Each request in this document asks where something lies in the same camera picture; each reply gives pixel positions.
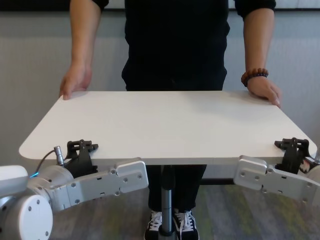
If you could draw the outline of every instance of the hand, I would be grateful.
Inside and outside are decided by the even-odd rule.
[[[92,71],[90,67],[72,63],[62,79],[59,97],[63,95],[63,99],[68,100],[71,97],[71,93],[86,91],[91,82],[91,77]]]
[[[273,105],[280,108],[282,92],[271,80],[264,76],[257,76],[249,79],[247,88],[252,94],[267,98]]]

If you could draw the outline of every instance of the person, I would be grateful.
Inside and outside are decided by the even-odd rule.
[[[91,82],[96,31],[107,4],[108,0],[71,0],[72,60],[60,85],[65,100]],[[275,6],[275,0],[235,0],[244,21],[243,83],[252,94],[280,106],[281,91],[264,69]],[[227,74],[228,12],[228,0],[125,0],[126,90],[221,91]],[[192,209],[205,169],[205,165],[174,168],[173,220],[179,240],[199,239]],[[160,166],[147,166],[147,173],[151,216],[144,239],[157,240],[162,223]]]

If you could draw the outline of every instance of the tabletop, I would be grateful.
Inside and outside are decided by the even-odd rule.
[[[310,139],[281,109],[246,91],[87,91],[53,105],[19,149],[39,161],[68,141],[92,141],[93,164],[142,158],[147,165],[281,161],[283,138]],[[310,154],[317,151],[310,141]],[[52,154],[48,159],[55,159]]]

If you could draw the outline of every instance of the black pants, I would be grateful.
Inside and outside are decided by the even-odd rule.
[[[127,91],[221,91],[226,70],[216,71],[214,76],[193,76],[194,79],[179,80],[153,74],[128,74],[122,72]],[[196,206],[196,197],[206,165],[176,165],[173,207],[180,212]],[[149,180],[149,208],[161,212],[161,166],[146,167]]]

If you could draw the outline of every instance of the sneaker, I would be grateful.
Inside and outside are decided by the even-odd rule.
[[[159,227],[162,224],[162,212],[151,211],[150,221],[148,227],[144,232],[144,240],[158,240]]]
[[[178,240],[199,240],[199,233],[196,227],[196,219],[191,211],[179,212],[174,210],[173,221]]]

